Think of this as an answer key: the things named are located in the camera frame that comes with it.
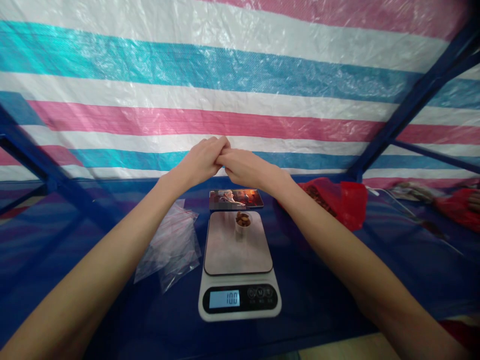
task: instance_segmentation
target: hand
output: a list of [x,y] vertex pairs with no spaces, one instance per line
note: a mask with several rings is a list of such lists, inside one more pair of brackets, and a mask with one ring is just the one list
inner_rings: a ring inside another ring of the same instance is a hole
[[288,172],[251,151],[226,148],[216,159],[216,163],[225,166],[226,174],[233,183],[260,189],[270,195],[285,181],[292,181]]
[[215,163],[223,149],[229,149],[230,142],[225,137],[201,140],[192,147],[183,160],[172,170],[187,180],[188,188],[210,179],[219,172],[221,165]]

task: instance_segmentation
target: wrinkled plastic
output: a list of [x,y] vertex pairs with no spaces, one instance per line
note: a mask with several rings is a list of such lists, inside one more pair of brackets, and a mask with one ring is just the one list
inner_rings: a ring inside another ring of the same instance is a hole
[[[467,0],[4,0],[0,90],[28,109],[0,103],[72,178],[158,177],[210,135],[292,174],[340,173],[471,13]],[[403,140],[477,157],[479,69]],[[388,151],[372,187],[470,177]],[[0,180],[31,178],[0,153]]]
[[433,203],[435,198],[444,195],[443,192],[415,182],[399,182],[395,187],[388,190],[396,199],[423,201],[427,204]]
[[177,200],[163,218],[145,254],[140,260],[133,282],[160,271],[163,293],[199,264],[202,256],[194,222],[198,214],[183,208]]
[[334,184],[326,177],[319,177],[298,185],[347,229],[362,228],[368,200],[363,184],[348,181]]
[[469,197],[477,190],[463,188],[451,196],[435,199],[435,206],[457,223],[480,234],[480,214],[468,208]]

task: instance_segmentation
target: blue metal bar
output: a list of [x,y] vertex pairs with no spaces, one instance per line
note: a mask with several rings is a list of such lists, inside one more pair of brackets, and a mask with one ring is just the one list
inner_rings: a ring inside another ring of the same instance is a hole
[[448,156],[448,155],[442,154],[441,152],[428,150],[427,148],[424,148],[418,145],[409,144],[403,141],[391,140],[389,141],[389,143],[391,145],[398,146],[399,148],[403,148],[403,149],[412,151],[414,153],[425,155],[430,158],[439,160],[441,162],[456,166],[457,168],[462,168],[462,169],[471,171],[473,173],[480,174],[480,166],[457,159],[456,157]]
[[445,74],[445,78],[450,81],[478,64],[480,64],[480,51],[476,52],[473,55],[470,55],[458,65],[456,65],[453,69],[451,69]]
[[47,186],[45,184],[40,185],[36,189],[30,191],[29,193],[19,197],[17,200],[9,203],[7,206],[4,206],[0,209],[0,216],[5,214],[6,212],[9,212],[13,208],[16,208],[18,205],[23,203],[24,201],[30,199],[31,197],[34,196],[42,196],[42,195],[47,195]]
[[[18,104],[28,106],[22,99]],[[100,229],[108,232],[117,222],[119,214],[110,214],[103,207],[94,202],[94,199],[75,181],[70,180],[53,160],[41,151],[20,129],[13,117],[0,105],[0,145],[27,169],[34,173],[50,189],[62,195],[73,204],[82,214],[86,214]]]
[[396,138],[403,131],[442,86],[455,77],[457,72],[463,72],[478,64],[478,55],[472,54],[475,53],[479,38],[480,21],[476,15],[458,33],[431,69],[415,84],[384,128],[348,169],[348,176],[360,183],[364,172],[385,151],[390,139]]

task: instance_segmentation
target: forearm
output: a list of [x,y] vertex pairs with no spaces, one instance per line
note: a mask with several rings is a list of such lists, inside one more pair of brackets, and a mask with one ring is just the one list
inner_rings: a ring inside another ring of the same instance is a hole
[[[377,255],[311,199],[291,178],[285,178],[281,185],[271,191],[313,250],[345,284],[359,305],[398,306],[404,309],[405,304],[417,303]],[[388,284],[391,291],[383,291],[385,284]]]
[[395,274],[288,176],[273,185],[313,250],[403,359],[467,359],[469,354],[415,300]]
[[83,333],[92,318],[101,319],[135,271],[173,202],[188,189],[186,182],[175,172],[161,177],[45,297],[5,345],[2,357],[52,358],[77,333]]

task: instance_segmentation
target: red object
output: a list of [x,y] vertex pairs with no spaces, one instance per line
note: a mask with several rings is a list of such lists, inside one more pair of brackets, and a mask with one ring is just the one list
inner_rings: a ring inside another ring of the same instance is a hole
[[464,188],[455,191],[450,197],[437,197],[435,206],[450,219],[480,233],[480,214],[468,208],[469,197],[475,191]]
[[473,353],[474,359],[480,359],[480,327],[469,326],[456,320],[442,320],[439,323],[455,340]]
[[348,181],[335,184],[326,177],[319,177],[298,185],[348,230],[362,228],[368,198],[363,184]]

